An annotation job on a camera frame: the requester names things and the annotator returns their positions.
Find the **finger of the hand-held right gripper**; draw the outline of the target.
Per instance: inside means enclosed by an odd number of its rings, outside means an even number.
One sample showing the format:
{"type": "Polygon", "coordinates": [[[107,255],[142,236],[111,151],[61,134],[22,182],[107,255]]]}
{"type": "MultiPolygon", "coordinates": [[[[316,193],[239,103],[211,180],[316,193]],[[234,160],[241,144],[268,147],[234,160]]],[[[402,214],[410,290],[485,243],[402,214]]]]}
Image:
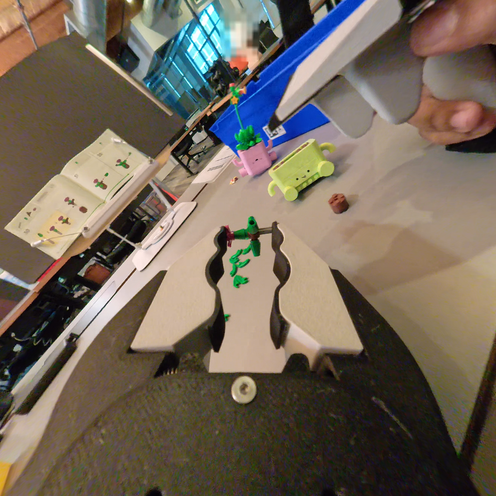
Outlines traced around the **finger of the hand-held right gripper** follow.
{"type": "Polygon", "coordinates": [[[344,1],[330,12],[339,21],[298,65],[268,123],[273,131],[306,105],[402,17],[402,1],[344,1]]]}

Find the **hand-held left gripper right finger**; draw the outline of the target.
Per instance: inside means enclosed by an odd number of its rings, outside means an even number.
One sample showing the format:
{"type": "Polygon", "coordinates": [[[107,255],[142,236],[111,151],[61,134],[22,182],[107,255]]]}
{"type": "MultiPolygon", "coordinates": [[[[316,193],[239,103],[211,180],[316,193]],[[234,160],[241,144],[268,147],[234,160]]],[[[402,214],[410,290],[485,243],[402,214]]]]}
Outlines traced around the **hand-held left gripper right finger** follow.
{"type": "Polygon", "coordinates": [[[288,226],[273,222],[274,290],[270,337],[284,353],[279,373],[295,356],[315,374],[339,378],[332,356],[358,357],[364,346],[329,265],[288,226]]]}

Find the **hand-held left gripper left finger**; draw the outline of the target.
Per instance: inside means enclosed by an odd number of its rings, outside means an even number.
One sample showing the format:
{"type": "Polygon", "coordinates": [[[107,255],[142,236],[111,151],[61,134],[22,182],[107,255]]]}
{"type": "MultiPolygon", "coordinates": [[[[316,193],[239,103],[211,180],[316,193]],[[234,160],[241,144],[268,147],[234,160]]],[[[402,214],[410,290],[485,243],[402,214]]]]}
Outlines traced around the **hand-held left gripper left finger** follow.
{"type": "Polygon", "coordinates": [[[227,230],[218,227],[170,266],[131,350],[176,355],[220,351],[226,324],[218,282],[226,250],[227,230]]]}

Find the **toy flower stem assembly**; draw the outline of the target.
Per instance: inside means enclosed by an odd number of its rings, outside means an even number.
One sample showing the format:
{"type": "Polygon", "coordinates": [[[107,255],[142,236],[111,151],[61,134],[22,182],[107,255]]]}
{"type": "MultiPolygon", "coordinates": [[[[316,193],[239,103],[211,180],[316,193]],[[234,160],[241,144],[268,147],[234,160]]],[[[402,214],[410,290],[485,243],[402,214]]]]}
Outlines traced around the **toy flower stem assembly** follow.
{"type": "Polygon", "coordinates": [[[263,235],[272,234],[272,227],[260,228],[254,216],[248,218],[245,229],[232,231],[228,225],[225,225],[224,228],[228,247],[231,247],[235,240],[249,241],[249,246],[243,251],[243,254],[247,254],[247,250],[250,249],[254,257],[260,256],[261,244],[259,238],[263,235]]]}

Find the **person's right hand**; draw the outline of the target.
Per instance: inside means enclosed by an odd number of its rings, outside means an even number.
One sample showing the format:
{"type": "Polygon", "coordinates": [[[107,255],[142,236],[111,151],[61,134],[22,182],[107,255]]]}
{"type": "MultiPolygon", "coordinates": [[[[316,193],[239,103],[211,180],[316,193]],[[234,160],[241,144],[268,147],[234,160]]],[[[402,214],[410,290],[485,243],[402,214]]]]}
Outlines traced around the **person's right hand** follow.
{"type": "MultiPolygon", "coordinates": [[[[419,57],[459,53],[495,45],[495,1],[439,1],[411,29],[410,47],[419,57]]],[[[481,138],[495,129],[495,114],[472,101],[443,101],[424,86],[409,124],[437,145],[481,138]]]]}

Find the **scattered green leaf pieces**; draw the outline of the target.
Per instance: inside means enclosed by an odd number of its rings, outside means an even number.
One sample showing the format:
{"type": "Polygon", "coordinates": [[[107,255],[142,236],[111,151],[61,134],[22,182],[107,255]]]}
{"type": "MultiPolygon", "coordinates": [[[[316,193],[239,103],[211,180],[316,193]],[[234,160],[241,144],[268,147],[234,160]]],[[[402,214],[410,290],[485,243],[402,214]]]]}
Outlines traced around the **scattered green leaf pieces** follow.
{"type": "Polygon", "coordinates": [[[241,255],[246,255],[250,252],[250,248],[247,247],[244,250],[237,250],[235,254],[233,254],[229,258],[229,263],[231,264],[230,276],[232,278],[232,285],[235,289],[240,288],[240,286],[245,285],[249,282],[248,277],[242,276],[239,273],[239,270],[249,264],[250,259],[240,260],[241,255]]]}

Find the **blue plastic bin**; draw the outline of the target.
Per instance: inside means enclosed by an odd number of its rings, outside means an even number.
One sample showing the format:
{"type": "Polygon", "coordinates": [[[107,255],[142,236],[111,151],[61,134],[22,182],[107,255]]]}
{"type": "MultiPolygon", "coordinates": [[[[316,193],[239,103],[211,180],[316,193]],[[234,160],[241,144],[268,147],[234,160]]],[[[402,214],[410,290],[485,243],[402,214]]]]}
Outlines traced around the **blue plastic bin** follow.
{"type": "MultiPolygon", "coordinates": [[[[287,48],[273,63],[265,68],[256,82],[247,85],[247,93],[238,103],[244,126],[253,126],[267,144],[270,139],[264,130],[285,92],[297,67],[335,30],[363,1],[342,1],[326,17],[287,48]]],[[[329,119],[313,104],[303,107],[282,124],[284,133],[272,137],[275,146],[292,140],[313,129],[329,123],[329,119]]]]}

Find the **lime green toy cart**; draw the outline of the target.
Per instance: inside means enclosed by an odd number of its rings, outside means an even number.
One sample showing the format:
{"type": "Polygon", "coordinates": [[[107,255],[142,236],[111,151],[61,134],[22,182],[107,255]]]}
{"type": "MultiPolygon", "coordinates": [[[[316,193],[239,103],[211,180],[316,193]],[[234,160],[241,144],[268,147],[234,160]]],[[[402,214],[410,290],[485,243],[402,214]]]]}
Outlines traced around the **lime green toy cart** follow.
{"type": "Polygon", "coordinates": [[[333,153],[335,150],[336,146],[328,142],[319,144],[315,139],[305,141],[269,169],[271,182],[268,194],[274,196],[276,189],[279,189],[287,201],[294,201],[299,192],[309,185],[333,174],[334,164],[323,152],[333,153]]]}

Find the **pink toy flower pot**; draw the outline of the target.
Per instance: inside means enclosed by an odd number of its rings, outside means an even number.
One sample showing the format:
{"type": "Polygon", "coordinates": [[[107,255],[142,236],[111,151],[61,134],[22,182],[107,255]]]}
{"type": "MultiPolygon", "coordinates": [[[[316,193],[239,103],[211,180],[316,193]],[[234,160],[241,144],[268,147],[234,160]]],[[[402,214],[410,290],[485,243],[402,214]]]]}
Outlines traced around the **pink toy flower pot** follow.
{"type": "Polygon", "coordinates": [[[229,85],[230,101],[239,122],[240,129],[235,134],[237,141],[237,158],[232,159],[232,163],[238,167],[241,177],[258,176],[268,170],[277,159],[277,154],[273,151],[272,140],[268,140],[265,145],[259,133],[255,133],[252,125],[245,127],[239,115],[238,103],[242,95],[246,93],[246,88],[239,88],[236,84],[229,85]]]}

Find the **white paper sheet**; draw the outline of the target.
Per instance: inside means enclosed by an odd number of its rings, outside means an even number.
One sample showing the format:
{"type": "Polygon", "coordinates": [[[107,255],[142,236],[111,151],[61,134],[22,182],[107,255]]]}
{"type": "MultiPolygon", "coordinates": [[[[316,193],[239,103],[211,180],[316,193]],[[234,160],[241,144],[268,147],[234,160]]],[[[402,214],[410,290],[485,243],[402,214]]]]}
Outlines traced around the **white paper sheet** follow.
{"type": "Polygon", "coordinates": [[[207,163],[206,167],[192,181],[192,184],[212,183],[232,162],[235,153],[229,146],[223,146],[207,163]]]}

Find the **instruction booklet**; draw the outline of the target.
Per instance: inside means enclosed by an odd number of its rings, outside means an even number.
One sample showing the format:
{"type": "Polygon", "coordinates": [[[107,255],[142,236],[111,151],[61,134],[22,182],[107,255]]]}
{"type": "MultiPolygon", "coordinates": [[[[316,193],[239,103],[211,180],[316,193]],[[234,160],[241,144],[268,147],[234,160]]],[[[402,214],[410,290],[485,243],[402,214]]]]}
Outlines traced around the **instruction booklet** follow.
{"type": "Polygon", "coordinates": [[[70,159],[4,229],[57,259],[155,165],[112,130],[70,159]]]}

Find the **black monitor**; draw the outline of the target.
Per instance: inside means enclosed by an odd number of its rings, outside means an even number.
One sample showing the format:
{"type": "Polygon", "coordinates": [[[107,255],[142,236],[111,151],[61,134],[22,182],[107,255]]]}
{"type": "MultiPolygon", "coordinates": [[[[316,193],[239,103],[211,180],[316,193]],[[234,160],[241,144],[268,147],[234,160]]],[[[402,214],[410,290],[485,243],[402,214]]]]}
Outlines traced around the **black monitor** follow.
{"type": "Polygon", "coordinates": [[[1,77],[1,268],[33,283],[52,264],[4,226],[107,128],[156,157],[184,123],[76,33],[10,69],[1,77]]]}

